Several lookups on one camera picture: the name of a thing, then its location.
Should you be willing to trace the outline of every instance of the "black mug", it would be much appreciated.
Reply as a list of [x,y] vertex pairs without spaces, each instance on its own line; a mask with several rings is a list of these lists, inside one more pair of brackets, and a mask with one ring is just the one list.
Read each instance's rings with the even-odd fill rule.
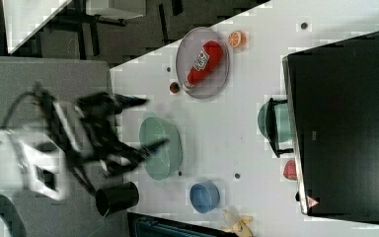
[[97,209],[102,216],[133,207],[138,201],[138,189],[131,182],[100,189],[96,194]]

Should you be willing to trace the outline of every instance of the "gray floor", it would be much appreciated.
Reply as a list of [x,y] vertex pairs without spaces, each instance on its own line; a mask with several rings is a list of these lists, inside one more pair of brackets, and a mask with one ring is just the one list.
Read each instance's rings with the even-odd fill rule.
[[[111,90],[109,68],[102,61],[0,57],[0,125],[15,98],[31,90],[36,81],[41,82],[56,98],[66,102]],[[37,121],[37,114],[31,104],[22,103],[14,112],[10,125]],[[88,167],[96,189],[122,183],[122,178],[106,181],[100,172],[99,165]],[[101,225],[104,227],[94,236],[128,236],[125,212],[109,215],[104,222],[96,210],[94,199],[72,176],[69,176],[68,183],[71,194],[63,201],[28,191],[14,197],[14,205],[29,237],[88,237]]]
[[[173,16],[171,0],[147,0],[147,15],[127,20],[125,27],[98,24],[101,53],[87,56],[87,59],[103,60],[113,67],[179,40],[193,28],[209,27],[266,1],[183,0],[183,12]],[[166,36],[159,13],[161,4],[165,12]],[[44,31],[41,33],[42,56],[79,58],[76,39],[72,33]]]
[[[96,188],[121,183],[121,178],[107,183],[98,166],[89,167],[88,171]],[[71,194],[64,201],[55,201],[27,191],[14,198],[14,205],[23,218],[29,237],[88,237],[91,234],[94,237],[129,236],[126,211],[103,218],[95,207],[94,199],[73,176],[69,177],[69,185]]]

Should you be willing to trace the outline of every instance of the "beige object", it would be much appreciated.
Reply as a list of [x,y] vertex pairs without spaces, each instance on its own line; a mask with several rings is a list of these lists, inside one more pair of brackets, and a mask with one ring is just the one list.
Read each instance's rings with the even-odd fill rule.
[[229,227],[221,226],[221,230],[224,232],[233,232],[239,237],[252,237],[251,230],[249,230],[248,226],[246,225],[252,221],[252,216],[239,216],[227,211],[226,209],[223,209],[223,216]]

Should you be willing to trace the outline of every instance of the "red object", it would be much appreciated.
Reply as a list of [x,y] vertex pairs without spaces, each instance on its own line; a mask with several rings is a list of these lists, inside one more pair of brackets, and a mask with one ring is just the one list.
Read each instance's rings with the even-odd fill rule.
[[297,180],[297,172],[295,170],[295,161],[290,160],[285,164],[284,177],[288,180]]
[[171,83],[171,86],[169,86],[169,90],[172,93],[177,94],[178,92],[180,92],[180,85],[178,85],[178,83],[176,82],[173,82]]
[[202,81],[202,79],[214,70],[222,56],[223,49],[220,44],[215,41],[207,42],[196,56],[187,81],[184,83],[185,87],[191,89]]

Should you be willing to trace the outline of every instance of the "light green bowl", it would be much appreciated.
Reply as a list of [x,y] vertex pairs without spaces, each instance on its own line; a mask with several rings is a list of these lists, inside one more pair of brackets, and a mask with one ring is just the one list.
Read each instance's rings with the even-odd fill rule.
[[[258,113],[258,127],[264,137],[268,138],[265,126],[265,118],[268,103],[265,103]],[[277,105],[275,108],[276,127],[278,131],[278,141],[284,142],[291,139],[291,127],[287,104]]]
[[146,115],[140,126],[139,139],[141,145],[149,144],[162,138],[170,142],[163,146],[145,162],[147,174],[155,181],[162,181],[178,170],[183,160],[180,136],[177,128],[153,114]]

